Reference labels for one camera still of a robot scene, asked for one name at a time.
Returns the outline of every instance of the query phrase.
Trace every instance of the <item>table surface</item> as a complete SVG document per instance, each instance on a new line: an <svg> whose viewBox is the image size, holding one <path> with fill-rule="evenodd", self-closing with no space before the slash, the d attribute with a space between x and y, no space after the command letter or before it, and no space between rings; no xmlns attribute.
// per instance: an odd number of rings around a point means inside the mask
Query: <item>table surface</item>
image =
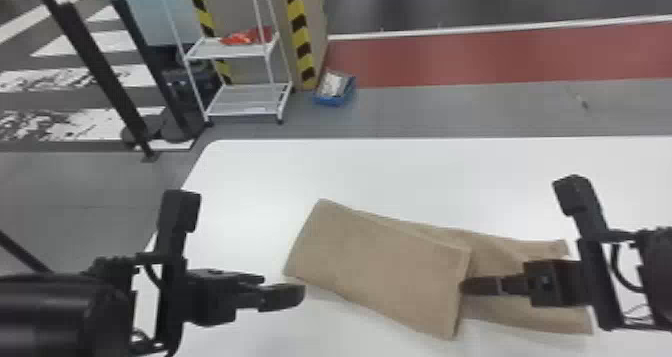
<svg viewBox="0 0 672 357"><path fill-rule="evenodd" d="M611 227L672 225L672 138L389 139L219 141L206 148L184 189L201 193L190 268L286 279L289 250L319 198L387 216L520 239L574 241L551 183L593 181ZM622 257L634 277L636 254ZM155 290L136 280L136 325L153 330ZM642 298L619 287L623 308ZM235 323L192 325L178 357L193 356L632 356L666 355L667 333L597 330L555 335L476 320L442 341L308 288L299 307L241 311Z"/></svg>

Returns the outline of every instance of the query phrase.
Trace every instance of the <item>beige towel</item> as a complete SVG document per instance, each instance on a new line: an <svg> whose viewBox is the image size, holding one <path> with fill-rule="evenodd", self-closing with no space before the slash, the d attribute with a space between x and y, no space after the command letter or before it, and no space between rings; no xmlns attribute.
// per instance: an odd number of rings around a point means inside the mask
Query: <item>beige towel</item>
<svg viewBox="0 0 672 357"><path fill-rule="evenodd" d="M334 291L415 330L454 336L459 283L522 272L522 263L567 255L564 241L524 242L437 228L321 200L290 253L285 274ZM538 309L521 297L462 299L462 313L516 327L590 333L585 309Z"/></svg>
<svg viewBox="0 0 672 357"><path fill-rule="evenodd" d="M469 249L405 233L320 201L299 235L285 274L334 291L415 330L441 338L455 332L455 283Z"/></svg>

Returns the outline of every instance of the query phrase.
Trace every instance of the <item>black and yellow striped pillar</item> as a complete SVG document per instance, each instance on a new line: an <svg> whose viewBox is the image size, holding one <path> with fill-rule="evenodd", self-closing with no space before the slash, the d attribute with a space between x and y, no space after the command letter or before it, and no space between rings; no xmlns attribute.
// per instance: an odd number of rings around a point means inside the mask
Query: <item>black and yellow striped pillar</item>
<svg viewBox="0 0 672 357"><path fill-rule="evenodd" d="M306 19L306 6L303 0L287 0L287 17L292 30L292 44L296 50L297 67L303 89L317 87L315 59L310 45L310 31Z"/></svg>
<svg viewBox="0 0 672 357"><path fill-rule="evenodd" d="M191 2L194 4L196 16L198 17L198 22L201 24L203 35L205 37L216 37L215 21L212 19L212 15L208 12L205 0L191 0ZM215 60L215 70L222 76L226 84L233 84L231 79L231 67L226 61L221 59Z"/></svg>

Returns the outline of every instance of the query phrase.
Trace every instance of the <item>red floor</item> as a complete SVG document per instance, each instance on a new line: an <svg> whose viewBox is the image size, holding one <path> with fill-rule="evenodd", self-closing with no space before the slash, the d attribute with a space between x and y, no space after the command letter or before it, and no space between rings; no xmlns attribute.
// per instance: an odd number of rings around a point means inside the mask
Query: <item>red floor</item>
<svg viewBox="0 0 672 357"><path fill-rule="evenodd" d="M672 77L672 24L333 41L359 87Z"/></svg>

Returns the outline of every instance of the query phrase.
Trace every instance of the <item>white floor marking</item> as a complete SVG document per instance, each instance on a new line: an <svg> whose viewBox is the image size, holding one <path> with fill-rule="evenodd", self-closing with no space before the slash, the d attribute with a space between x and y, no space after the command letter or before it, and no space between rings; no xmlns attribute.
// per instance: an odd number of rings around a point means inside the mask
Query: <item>white floor marking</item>
<svg viewBox="0 0 672 357"><path fill-rule="evenodd" d="M78 0L56 0L59 3L63 2L77 2ZM0 44L3 44L7 40L15 37L19 33L29 29L35 24L41 22L42 20L48 18L49 11L43 5L35 7L34 9L24 13L21 16L18 16L7 23L0 26Z"/></svg>
<svg viewBox="0 0 672 357"><path fill-rule="evenodd" d="M159 114L162 106L138 108L140 115ZM83 109L76 112L50 110L0 112L0 141L16 142L23 139L35 142L114 142L120 141L124 123L112 109ZM194 140L169 143L165 140L150 142L157 151L187 150Z"/></svg>
<svg viewBox="0 0 672 357"><path fill-rule="evenodd" d="M138 108L140 115L159 114L163 107ZM57 123L46 129L43 141L114 141L120 140L119 134L124 122L117 111L109 109L83 109L68 113L66 123Z"/></svg>
<svg viewBox="0 0 672 357"><path fill-rule="evenodd" d="M128 31L93 32L93 40L103 53L129 52L138 50ZM40 48L31 57L52 57L57 55L77 55L77 51L65 36Z"/></svg>
<svg viewBox="0 0 672 357"><path fill-rule="evenodd" d="M375 40L399 37L464 35L473 33L532 31L558 28L592 28L610 25L652 24L672 22L672 15L641 15L610 19L578 19L543 23L474 25L455 28L418 29L410 31L389 31L354 34L329 35L329 41Z"/></svg>
<svg viewBox="0 0 672 357"><path fill-rule="evenodd" d="M117 14L117 11L114 9L114 7L107 6L102 10L96 12L95 14L91 15L88 19L86 19L86 21L88 21L89 23L94 23L99 21L113 21L119 19L121 18L119 17L119 14Z"/></svg>
<svg viewBox="0 0 672 357"><path fill-rule="evenodd" d="M145 65L112 66L124 87L154 87L156 83ZM85 67L43 70L16 70L0 73L0 93L69 91L94 85Z"/></svg>

